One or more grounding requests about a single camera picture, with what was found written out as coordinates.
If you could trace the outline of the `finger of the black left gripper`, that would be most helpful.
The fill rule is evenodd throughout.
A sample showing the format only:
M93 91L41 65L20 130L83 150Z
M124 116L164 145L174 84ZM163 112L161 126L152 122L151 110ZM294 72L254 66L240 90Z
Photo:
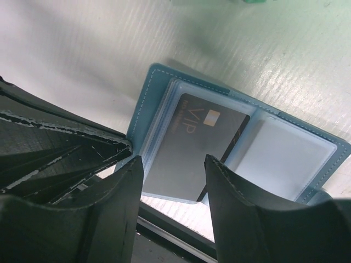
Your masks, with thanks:
M1 111L1 194L56 203L132 154L123 137Z
M98 123L92 122L88 119L75 115L67 110L64 110L60 107L57 107L47 101L44 101L26 91L19 88L13 83L9 83L1 77L1 91L11 99L26 105L28 107L34 108L36 110L40 110L54 116L62 117L64 119L68 119L70 121L77 122L79 124L83 124L86 127L91 127L97 129L99 131L106 132L108 135L112 135L115 138L119 138L121 140L126 140L126 136L119 131L112 130L108 127L100 125Z

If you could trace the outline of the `blue leather card holder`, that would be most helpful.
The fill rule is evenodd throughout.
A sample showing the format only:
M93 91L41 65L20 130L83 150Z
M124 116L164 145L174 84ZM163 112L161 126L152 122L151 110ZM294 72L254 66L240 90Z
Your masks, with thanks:
M227 157L231 171L282 198L308 203L350 156L350 144L253 97L161 64L153 64L143 85L127 139L140 155L144 179L184 93L250 116Z

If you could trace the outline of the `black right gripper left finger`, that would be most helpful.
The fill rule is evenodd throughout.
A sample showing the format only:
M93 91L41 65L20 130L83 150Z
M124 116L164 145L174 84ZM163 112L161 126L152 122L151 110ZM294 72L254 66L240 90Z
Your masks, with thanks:
M130 262L143 164L135 156L72 202L1 197L1 262Z

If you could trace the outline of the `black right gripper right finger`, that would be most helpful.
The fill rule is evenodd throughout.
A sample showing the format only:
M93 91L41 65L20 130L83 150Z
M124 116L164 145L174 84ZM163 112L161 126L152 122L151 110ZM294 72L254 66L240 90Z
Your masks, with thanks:
M205 158L219 262L350 262L350 200L305 205Z

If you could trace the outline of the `black VIP credit card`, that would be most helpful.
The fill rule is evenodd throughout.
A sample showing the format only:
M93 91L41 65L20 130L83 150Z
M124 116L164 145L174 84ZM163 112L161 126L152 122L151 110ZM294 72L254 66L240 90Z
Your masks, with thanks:
M150 197L200 202L206 190L203 162L206 155L227 157L250 116L214 102L184 93L143 185Z

